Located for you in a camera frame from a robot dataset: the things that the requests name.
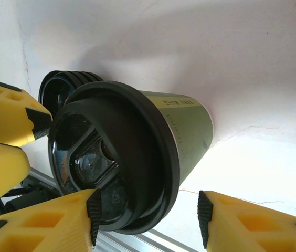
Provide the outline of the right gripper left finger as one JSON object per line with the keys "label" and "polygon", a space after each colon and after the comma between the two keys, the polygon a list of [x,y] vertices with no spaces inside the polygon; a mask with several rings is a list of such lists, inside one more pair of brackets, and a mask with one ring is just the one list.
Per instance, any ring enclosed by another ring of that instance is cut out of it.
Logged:
{"label": "right gripper left finger", "polygon": [[0,215],[0,252],[93,252],[100,219],[94,189]]}

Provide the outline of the wide aluminium base rail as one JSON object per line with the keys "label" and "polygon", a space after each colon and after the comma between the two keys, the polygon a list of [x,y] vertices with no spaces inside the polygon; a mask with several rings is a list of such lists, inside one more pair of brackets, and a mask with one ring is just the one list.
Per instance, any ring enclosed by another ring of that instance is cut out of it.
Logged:
{"label": "wide aluminium base rail", "polygon": [[155,230],[123,235],[99,231],[93,252],[196,252],[184,244]]}

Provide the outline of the black round lid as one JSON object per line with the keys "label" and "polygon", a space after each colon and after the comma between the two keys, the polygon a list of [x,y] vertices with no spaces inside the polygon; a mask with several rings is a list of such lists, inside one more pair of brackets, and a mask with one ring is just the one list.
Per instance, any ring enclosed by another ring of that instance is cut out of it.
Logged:
{"label": "black round lid", "polygon": [[42,80],[39,88],[38,101],[51,113],[56,113],[64,106],[67,98],[84,84],[103,81],[103,79],[87,71],[49,72]]}

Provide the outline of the dark green paper cup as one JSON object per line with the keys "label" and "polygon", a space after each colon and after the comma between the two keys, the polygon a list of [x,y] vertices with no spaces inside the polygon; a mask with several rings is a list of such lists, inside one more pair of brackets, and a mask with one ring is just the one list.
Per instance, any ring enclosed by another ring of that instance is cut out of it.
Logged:
{"label": "dark green paper cup", "polygon": [[214,136],[210,113],[199,101],[183,94],[142,91],[158,108],[174,137],[180,164],[180,182],[208,151]]}

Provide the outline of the black plastic cup lid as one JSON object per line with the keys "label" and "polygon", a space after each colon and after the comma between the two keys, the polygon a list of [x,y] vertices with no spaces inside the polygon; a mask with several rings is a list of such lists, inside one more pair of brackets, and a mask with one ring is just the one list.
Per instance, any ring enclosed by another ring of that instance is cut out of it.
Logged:
{"label": "black plastic cup lid", "polygon": [[102,231],[146,232],[176,200],[179,159],[171,129],[157,106],[126,84],[76,89],[55,115],[48,153],[61,194],[100,190]]}

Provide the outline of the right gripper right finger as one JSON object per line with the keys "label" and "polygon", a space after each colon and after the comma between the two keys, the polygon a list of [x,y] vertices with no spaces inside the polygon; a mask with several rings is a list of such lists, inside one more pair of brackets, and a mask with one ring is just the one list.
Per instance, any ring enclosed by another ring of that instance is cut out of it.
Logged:
{"label": "right gripper right finger", "polygon": [[197,216],[207,252],[296,252],[296,217],[213,191]]}

